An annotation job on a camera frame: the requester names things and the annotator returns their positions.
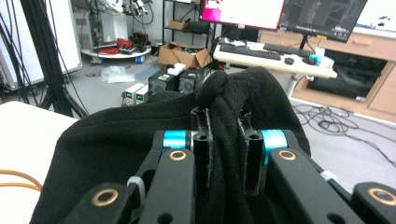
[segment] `cardboard box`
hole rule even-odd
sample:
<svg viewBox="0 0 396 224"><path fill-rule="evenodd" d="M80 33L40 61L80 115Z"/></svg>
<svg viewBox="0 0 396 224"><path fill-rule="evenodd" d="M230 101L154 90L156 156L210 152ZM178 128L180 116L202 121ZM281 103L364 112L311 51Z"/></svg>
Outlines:
<svg viewBox="0 0 396 224"><path fill-rule="evenodd" d="M169 21L169 28L175 30L187 30L189 28L189 23L183 20L173 20Z"/></svg>
<svg viewBox="0 0 396 224"><path fill-rule="evenodd" d="M158 63L175 64L184 63L187 67L205 67L212 62L206 48L171 42L160 47Z"/></svg>

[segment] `gray floor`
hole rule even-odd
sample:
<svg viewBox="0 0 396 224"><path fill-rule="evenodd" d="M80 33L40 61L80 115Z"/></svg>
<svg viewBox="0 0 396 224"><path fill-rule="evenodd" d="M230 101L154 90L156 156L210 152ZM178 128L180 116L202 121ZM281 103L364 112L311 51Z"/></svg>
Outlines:
<svg viewBox="0 0 396 224"><path fill-rule="evenodd" d="M81 55L81 57L82 67L70 74L78 96L71 83L67 84L67 89L80 105L87 108L90 114L110 107L121 106L121 94L134 84L133 82L109 84L102 80L101 71L103 69L112 65L123 66L126 68L127 74L133 75L136 81L142 83L147 83L147 77L155 69L159 69L156 57L152 56L147 56L143 64L136 64L131 59L106 60L104 64L92 64L90 57L86 55ZM228 72L236 71L238 69L232 68ZM276 76L276 79L282 87L286 87L288 77ZM4 102L18 100L18 96L15 94L12 96L2 95L1 97ZM315 110L318 112L319 109L326 108L296 99L290 99L290 102L303 111ZM346 115L345 111L334 108L332 111L328 109L325 112L327 115L332 114L332 117L327 116L323 119ZM315 119L311 119L309 124L306 124L306 118L303 115L298 115L298 117L304 124L305 133L310 141L312 159L323 169L335 174L338 182L347 191L352 192L354 186L361 182L378 182L396 189L396 165L390 164L384 157L386 155L389 160L396 161L396 140L394 137L396 136L396 125L394 123L379 123L371 119L349 115L347 119L341 121L351 126L359 126L359 128L349 128L346 134L350 137L346 137L344 133L336 133L336 135L323 133L324 130L318 126L320 113Z"/></svg>

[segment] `black cloth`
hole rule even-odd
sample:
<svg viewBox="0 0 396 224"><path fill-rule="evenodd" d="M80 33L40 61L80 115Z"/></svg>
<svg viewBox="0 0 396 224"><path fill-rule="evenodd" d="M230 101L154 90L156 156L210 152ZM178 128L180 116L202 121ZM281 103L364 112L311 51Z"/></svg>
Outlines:
<svg viewBox="0 0 396 224"><path fill-rule="evenodd" d="M81 119L59 138L31 223L59 223L85 192L126 184L158 130L190 130L191 111L209 109L215 136L209 190L196 199L196 223L254 223L241 184L238 116L251 111L257 130L288 129L310 155L304 130L279 83L264 68L212 74L198 92L154 94L145 104L110 108Z"/></svg>

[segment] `computer monitor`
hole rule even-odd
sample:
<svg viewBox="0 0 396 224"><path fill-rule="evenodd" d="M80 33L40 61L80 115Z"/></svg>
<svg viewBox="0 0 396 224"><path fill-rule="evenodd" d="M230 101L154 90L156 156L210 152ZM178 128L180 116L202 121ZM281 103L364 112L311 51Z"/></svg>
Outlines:
<svg viewBox="0 0 396 224"><path fill-rule="evenodd" d="M280 30L346 43L367 0L286 0Z"/></svg>
<svg viewBox="0 0 396 224"><path fill-rule="evenodd" d="M285 0L201 0L200 19L222 24L276 30Z"/></svg>

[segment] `black keyboard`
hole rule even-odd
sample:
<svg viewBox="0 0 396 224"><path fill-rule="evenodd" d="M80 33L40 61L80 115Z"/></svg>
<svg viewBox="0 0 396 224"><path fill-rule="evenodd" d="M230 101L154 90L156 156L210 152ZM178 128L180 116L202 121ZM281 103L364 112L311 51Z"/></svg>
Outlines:
<svg viewBox="0 0 396 224"><path fill-rule="evenodd" d="M307 49L295 49L292 47L286 47L276 44L264 44L263 49L278 52L279 54L297 54L302 58L309 58L311 54L315 54L314 51Z"/></svg>
<svg viewBox="0 0 396 224"><path fill-rule="evenodd" d="M229 44L220 45L220 51L280 61L280 55L276 52L247 49L246 47L237 47Z"/></svg>

